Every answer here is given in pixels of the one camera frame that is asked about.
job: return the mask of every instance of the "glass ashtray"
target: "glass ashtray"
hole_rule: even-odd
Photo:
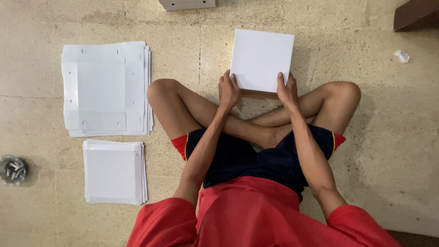
[[[28,172],[29,167],[24,160],[13,155],[0,157],[0,178],[6,186],[18,186]]]

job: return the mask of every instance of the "hand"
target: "hand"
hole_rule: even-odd
[[[219,107],[224,108],[229,113],[241,98],[241,89],[236,82],[235,74],[230,75],[230,69],[219,78]]]
[[[279,72],[277,75],[277,96],[288,109],[291,109],[291,107],[299,109],[296,79],[291,72],[288,76],[287,86],[284,84],[284,75],[282,72]]]

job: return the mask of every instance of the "red shirt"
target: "red shirt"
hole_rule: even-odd
[[[274,181],[240,177],[200,192],[198,216],[180,198],[145,205],[127,247],[400,246],[363,209],[345,205],[322,224],[299,212],[299,198]]]

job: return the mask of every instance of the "dark shorts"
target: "dark shorts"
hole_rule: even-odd
[[[310,124],[308,126],[327,160],[346,140],[327,129]],[[206,129],[199,129],[171,140],[185,161],[189,159],[205,131]],[[285,136],[275,148],[264,149],[259,153],[247,141],[221,133],[203,188],[243,176],[267,178],[283,184],[295,191],[302,201],[301,192],[308,183],[299,164],[293,132]]]

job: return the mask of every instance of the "beige floor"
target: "beige floor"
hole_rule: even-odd
[[[165,12],[157,0],[2,0],[0,155],[27,158],[33,174],[0,187],[0,245],[121,247],[140,209],[84,200],[84,139],[68,136],[62,114],[64,44],[145,40],[153,80],[176,78],[218,102],[237,27],[296,35],[291,70],[301,93],[330,80],[360,85],[347,141],[331,159],[340,190],[385,228],[439,236],[439,32],[394,33],[405,1],[219,0]],[[249,118],[277,105],[246,94],[235,112]],[[149,203],[172,195],[184,166],[155,122],[149,137],[99,138],[145,142]],[[301,208],[322,220],[308,191]]]

